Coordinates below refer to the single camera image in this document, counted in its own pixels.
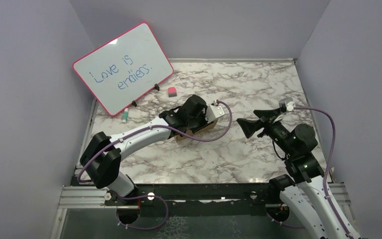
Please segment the brown cardboard box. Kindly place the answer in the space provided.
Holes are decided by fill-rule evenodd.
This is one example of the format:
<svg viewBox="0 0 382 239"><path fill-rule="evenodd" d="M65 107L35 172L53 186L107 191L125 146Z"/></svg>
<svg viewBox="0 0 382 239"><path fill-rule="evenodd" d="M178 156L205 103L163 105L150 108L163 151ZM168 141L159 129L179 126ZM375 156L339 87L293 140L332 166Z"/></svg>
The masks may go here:
<svg viewBox="0 0 382 239"><path fill-rule="evenodd" d="M208 125L204 126L204 127L201 127L201 128L193 128L193 129L187 129L185 134L188 134L190 136L194 136L195 134L198 134L198 133L203 133L205 131L208 131L210 129L213 129L216 125L217 125L217 122L218 122L218 119L215 119L213 122L209 123ZM184 139L187 139L188 137L182 135L182 134L179 134L179 135L176 135L174 137L175 139L175 142L179 142L179 141L182 141Z"/></svg>

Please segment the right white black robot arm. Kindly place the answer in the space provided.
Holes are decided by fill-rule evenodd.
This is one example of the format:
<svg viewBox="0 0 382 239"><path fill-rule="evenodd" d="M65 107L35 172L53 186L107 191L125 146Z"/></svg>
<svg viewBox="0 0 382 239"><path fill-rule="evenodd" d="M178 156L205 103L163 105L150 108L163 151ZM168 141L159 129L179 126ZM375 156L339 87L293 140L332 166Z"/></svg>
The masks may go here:
<svg viewBox="0 0 382 239"><path fill-rule="evenodd" d="M312 150L318 145L314 128L301 123L292 131L281 121L281 109L255 110L257 120L238 118L246 138L268 136L284 153L288 172L269 181L268 198L282 201L314 239L359 239L361 235L339 207L326 174Z"/></svg>

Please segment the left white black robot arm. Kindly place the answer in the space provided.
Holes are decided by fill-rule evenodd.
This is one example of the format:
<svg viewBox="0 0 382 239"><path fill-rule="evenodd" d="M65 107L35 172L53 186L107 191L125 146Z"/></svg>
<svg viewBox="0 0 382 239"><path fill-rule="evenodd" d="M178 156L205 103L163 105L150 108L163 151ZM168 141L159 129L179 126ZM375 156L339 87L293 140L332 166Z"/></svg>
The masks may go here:
<svg viewBox="0 0 382 239"><path fill-rule="evenodd" d="M110 188L122 203L133 203L137 192L133 181L120 172L122 160L155 142L208 126L213 121L210 114L211 106L191 95L183 105L161 112L136 129L115 135L96 133L80 157L83 168L78 182L93 183L98 189Z"/></svg>

